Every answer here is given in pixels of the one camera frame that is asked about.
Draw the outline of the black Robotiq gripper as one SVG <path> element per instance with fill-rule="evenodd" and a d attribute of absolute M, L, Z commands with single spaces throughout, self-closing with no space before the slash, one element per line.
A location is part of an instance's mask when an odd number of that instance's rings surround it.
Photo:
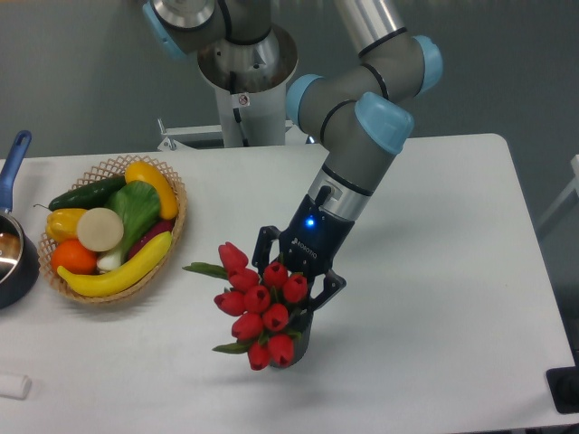
<path fill-rule="evenodd" d="M 281 232 L 272 225 L 259 229 L 252 265 L 262 275 L 271 263 L 273 242 L 279 240 L 284 266 L 291 272 L 301 272 L 306 276 L 307 296 L 300 303 L 299 312 L 314 312 L 346 287 L 346 280 L 331 268 L 333 259 L 354 224 L 320 210 L 306 194 L 286 230 Z M 312 297 L 316 276 L 323 278 L 322 289 Z"/>

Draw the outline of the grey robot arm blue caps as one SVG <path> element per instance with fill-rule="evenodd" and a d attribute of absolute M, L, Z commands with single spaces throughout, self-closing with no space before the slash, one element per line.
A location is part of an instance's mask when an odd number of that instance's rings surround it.
<path fill-rule="evenodd" d="M 295 76 L 297 47 L 271 18 L 268 1 L 147 1 L 144 15 L 177 59 L 194 55 L 214 88 L 223 143 L 281 145 L 294 124 L 327 150 L 286 230 L 261 230 L 252 263 L 264 270 L 272 245 L 291 271 L 324 279 L 305 308 L 322 307 L 345 286 L 333 258 L 413 130 L 400 102 L 442 75 L 438 47 L 411 36 L 390 1 L 339 1 L 360 63 L 334 79 Z"/>

